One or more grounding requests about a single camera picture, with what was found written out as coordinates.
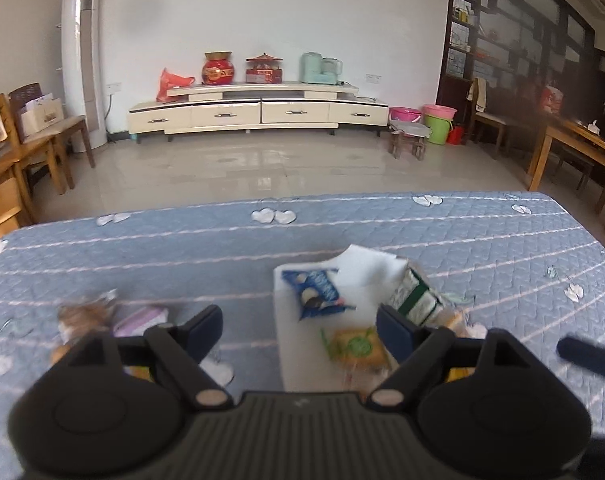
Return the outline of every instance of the pink bucket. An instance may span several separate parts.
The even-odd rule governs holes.
[[[458,111],[456,108],[449,108],[448,106],[441,105],[425,105],[423,109],[425,115],[431,115],[431,117],[446,119],[448,121],[453,120],[453,116]]]
[[[422,117],[420,110],[405,108],[402,106],[393,106],[389,108],[389,115],[393,121],[406,121],[408,123],[417,123]]]

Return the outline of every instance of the blue snack bag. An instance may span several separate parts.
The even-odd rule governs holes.
[[[282,271],[282,278],[298,294],[298,301],[300,301],[302,309],[300,319],[340,314],[347,309],[355,309],[354,306],[345,304],[345,298],[340,296],[329,278],[329,270]]]

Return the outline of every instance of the bed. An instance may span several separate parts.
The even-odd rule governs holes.
[[[252,212],[292,210],[292,224]],[[15,400],[48,368],[63,301],[116,288],[119,316],[142,306],[183,322],[211,303],[225,315],[220,354],[229,390],[282,388],[273,269],[326,260],[351,244],[419,262],[471,319],[521,339],[588,407],[605,434],[605,380],[559,361],[567,333],[605,344],[605,249],[543,194],[367,194],[196,205],[77,219],[6,237],[0,254],[0,480],[20,466],[6,435]]]

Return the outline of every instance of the electrical outlet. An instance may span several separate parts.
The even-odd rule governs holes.
[[[111,83],[106,86],[106,94],[114,95],[122,90],[122,83]]]

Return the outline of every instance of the glossy floor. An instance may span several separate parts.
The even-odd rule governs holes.
[[[104,213],[315,194],[402,191],[522,191],[527,160],[493,160],[490,146],[428,145],[425,160],[409,152],[396,160],[387,139],[365,130],[271,130],[147,136],[96,150],[92,170],[72,158],[76,188],[57,195],[51,181],[36,186],[42,221]],[[549,163],[549,172],[554,164]],[[578,197],[579,173],[569,165],[541,192],[558,200],[605,245],[604,221],[593,212],[601,188],[589,182]]]

